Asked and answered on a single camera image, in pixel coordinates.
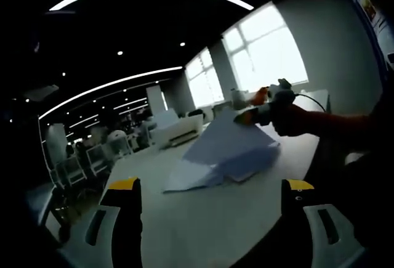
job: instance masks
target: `cable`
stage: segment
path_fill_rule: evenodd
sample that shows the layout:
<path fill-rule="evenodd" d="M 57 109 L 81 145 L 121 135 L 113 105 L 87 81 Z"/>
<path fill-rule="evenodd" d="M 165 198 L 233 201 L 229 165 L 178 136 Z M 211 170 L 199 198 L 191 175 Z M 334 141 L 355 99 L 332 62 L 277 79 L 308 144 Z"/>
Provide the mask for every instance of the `cable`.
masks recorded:
<path fill-rule="evenodd" d="M 307 97 L 308 99 L 311 99 L 312 101 L 314 101 L 316 104 L 318 104 L 320 106 L 320 108 L 323 109 L 324 112 L 326 112 L 326 109 L 324 109 L 324 107 L 314 98 L 310 97 L 309 95 L 306 94 L 296 94 L 295 96 L 298 97 L 299 95 L 302 95 L 303 97 Z"/>

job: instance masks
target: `office chair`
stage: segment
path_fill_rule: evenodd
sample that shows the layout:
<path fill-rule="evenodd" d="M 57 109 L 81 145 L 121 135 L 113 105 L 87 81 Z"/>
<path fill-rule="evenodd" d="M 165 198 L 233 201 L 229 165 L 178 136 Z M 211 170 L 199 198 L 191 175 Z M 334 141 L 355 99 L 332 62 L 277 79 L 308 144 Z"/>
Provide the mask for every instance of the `office chair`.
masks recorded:
<path fill-rule="evenodd" d="M 74 184 L 87 180 L 87 176 L 79 164 L 76 155 L 67 158 L 65 161 L 61 162 L 63 170 L 66 174 L 68 184 L 72 187 Z"/>
<path fill-rule="evenodd" d="M 97 177 L 97 174 L 108 169 L 108 160 L 105 156 L 105 152 L 102 145 L 96 145 L 86 151 L 87 159 L 89 160 L 90 170 L 93 175 Z"/>
<path fill-rule="evenodd" d="M 107 142 L 107 146 L 111 149 L 115 160 L 123 157 L 124 155 L 132 154 L 132 150 L 126 137 L 119 137 L 115 140 L 110 140 Z"/>

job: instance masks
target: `white paper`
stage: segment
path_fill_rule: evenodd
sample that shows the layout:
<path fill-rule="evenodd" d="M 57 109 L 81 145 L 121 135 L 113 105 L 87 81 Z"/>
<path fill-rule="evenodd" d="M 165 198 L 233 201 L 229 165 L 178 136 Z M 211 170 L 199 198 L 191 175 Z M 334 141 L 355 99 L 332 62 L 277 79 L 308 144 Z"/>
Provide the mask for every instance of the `white paper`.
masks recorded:
<path fill-rule="evenodd" d="M 188 190 L 220 184 L 225 176 L 243 181 L 270 168 L 278 143 L 257 126 L 234 122 L 225 109 L 189 148 L 169 176 L 165 190 Z"/>
<path fill-rule="evenodd" d="M 217 185 L 217 177 L 208 165 L 192 163 L 188 160 L 179 160 L 170 173 L 163 191 L 183 191 L 207 185 Z"/>

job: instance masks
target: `person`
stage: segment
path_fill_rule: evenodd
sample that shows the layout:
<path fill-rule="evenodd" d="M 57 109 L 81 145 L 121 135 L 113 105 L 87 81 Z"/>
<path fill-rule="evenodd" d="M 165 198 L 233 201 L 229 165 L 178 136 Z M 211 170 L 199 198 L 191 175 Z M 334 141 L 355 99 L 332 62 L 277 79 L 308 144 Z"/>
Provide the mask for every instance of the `person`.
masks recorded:
<path fill-rule="evenodd" d="M 71 157 L 74 154 L 74 148 L 72 145 L 66 146 L 66 154 L 67 154 L 67 158 Z"/>
<path fill-rule="evenodd" d="M 272 115 L 273 126 L 280 136 L 313 134 L 337 140 L 350 150 L 367 152 L 345 166 L 325 191 L 330 203 L 353 223 L 358 241 L 371 248 L 379 246 L 378 250 L 384 245 L 382 237 L 392 225 L 389 208 L 394 181 L 390 158 L 394 87 L 392 74 L 389 75 L 383 94 L 369 115 L 330 115 L 305 111 L 294 104 Z"/>

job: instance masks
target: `white chair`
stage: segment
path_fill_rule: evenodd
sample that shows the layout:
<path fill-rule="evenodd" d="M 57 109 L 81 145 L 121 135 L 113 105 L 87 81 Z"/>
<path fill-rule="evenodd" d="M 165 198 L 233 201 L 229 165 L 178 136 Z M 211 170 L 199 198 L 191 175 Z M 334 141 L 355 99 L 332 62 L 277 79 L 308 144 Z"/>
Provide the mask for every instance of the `white chair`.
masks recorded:
<path fill-rule="evenodd" d="M 94 176 L 108 168 L 108 161 L 102 145 L 88 149 L 86 155 Z"/>
<path fill-rule="evenodd" d="M 59 174 L 58 170 L 63 171 L 62 169 L 62 163 L 58 163 L 54 169 L 49 171 L 50 178 L 52 179 L 52 182 L 54 185 L 62 190 L 65 189 L 66 185 L 64 183 L 64 179 L 61 178 L 61 174 Z"/>
<path fill-rule="evenodd" d="M 66 175 L 66 179 L 70 186 L 83 181 L 87 180 L 87 176 L 82 169 L 81 165 L 79 164 L 78 158 L 76 155 L 73 155 L 67 158 L 65 161 L 60 163 L 61 168 L 64 170 Z"/>
<path fill-rule="evenodd" d="M 115 140 L 107 141 L 107 146 L 111 149 L 113 159 L 121 158 L 124 155 L 131 154 L 132 150 L 127 141 L 127 137 L 119 137 Z"/>

